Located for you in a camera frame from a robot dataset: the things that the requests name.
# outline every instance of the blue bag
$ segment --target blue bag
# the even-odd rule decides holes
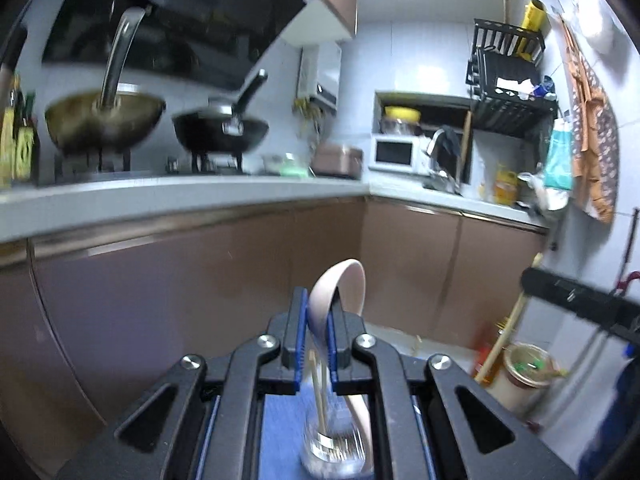
[[[573,128],[564,119],[554,121],[554,130],[546,154],[544,186],[571,191],[574,186],[571,152]]]

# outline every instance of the white countertop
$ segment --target white countertop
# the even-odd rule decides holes
[[[2,193],[0,242],[190,210],[367,195],[544,226],[523,211],[417,187],[331,178],[164,176]]]

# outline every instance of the white microwave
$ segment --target white microwave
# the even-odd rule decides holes
[[[429,157],[424,152],[430,140],[425,136],[373,134],[369,169],[428,174]]]

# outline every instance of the black basket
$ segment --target black basket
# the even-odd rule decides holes
[[[523,138],[541,119],[555,115],[556,102],[535,96],[523,100],[517,92],[497,88],[495,83],[498,77],[540,83],[536,67],[545,51],[545,40],[540,32],[514,25],[478,18],[474,23],[471,58],[466,67],[474,124],[483,130]]]

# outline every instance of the screw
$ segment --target screw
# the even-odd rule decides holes
[[[376,344],[376,338],[371,334],[360,334],[356,338],[356,344],[358,346],[362,346],[363,348],[371,348]]]
[[[197,370],[202,366],[202,361],[197,355],[187,354],[180,360],[180,365],[186,370]]]
[[[274,336],[269,334],[261,335],[258,338],[258,345],[260,345],[262,348],[273,348],[277,344],[278,340],[274,338]]]
[[[444,354],[436,354],[431,356],[431,366],[436,370],[446,370],[451,366],[451,357]]]

